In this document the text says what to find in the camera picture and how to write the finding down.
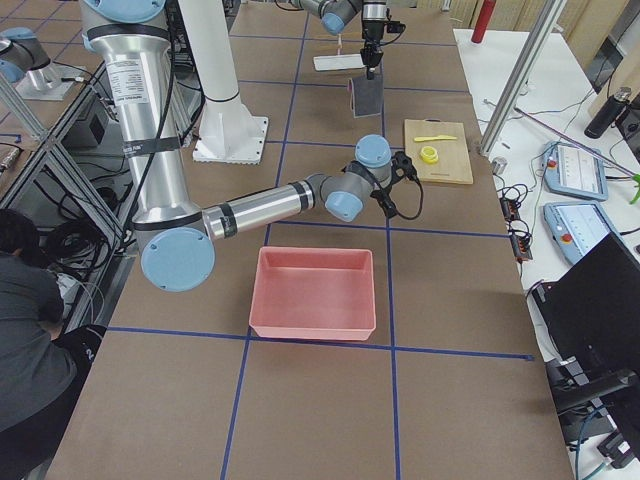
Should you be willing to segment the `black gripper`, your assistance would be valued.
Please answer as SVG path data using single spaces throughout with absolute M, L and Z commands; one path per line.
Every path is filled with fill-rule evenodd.
M 395 185 L 402 180 L 418 182 L 417 170 L 412 159 L 404 152 L 395 152 L 391 158 L 391 184 Z
M 366 77 L 375 79 L 375 62 L 383 56 L 382 47 L 395 42 L 404 33 L 404 24 L 393 20 L 385 1 L 364 1 L 361 10 L 363 48 L 361 58 L 366 64 Z

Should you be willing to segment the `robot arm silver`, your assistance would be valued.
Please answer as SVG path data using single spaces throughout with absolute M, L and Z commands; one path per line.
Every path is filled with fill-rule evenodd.
M 182 1 L 179 23 L 165 1 L 85 1 L 86 46 L 105 62 L 134 181 L 138 211 L 132 230 L 145 277 L 156 287 L 182 292 L 203 283 L 215 264 L 214 241 L 265 226 L 322 205 L 350 222 L 369 199 L 387 217 L 398 215 L 393 186 L 416 181 L 410 158 L 393 152 L 380 135 L 361 138 L 355 157 L 335 176 L 314 174 L 210 208 L 188 193 L 183 141 L 172 108 L 176 30 L 186 31 L 203 95 L 194 155 L 201 161 L 256 164 L 268 128 L 243 104 L 223 6 Z
M 293 0 L 291 4 L 317 17 L 324 29 L 334 36 L 341 34 L 359 15 L 364 42 L 360 57 L 368 80 L 376 76 L 375 70 L 384 55 L 383 47 L 399 39 L 406 29 L 404 23 L 392 19 L 386 1 Z

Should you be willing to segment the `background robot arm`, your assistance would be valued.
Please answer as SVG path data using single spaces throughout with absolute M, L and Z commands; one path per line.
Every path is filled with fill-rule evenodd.
M 63 80 L 60 68 L 26 27 L 1 32 L 1 73 L 25 100 L 62 101 L 74 82 Z

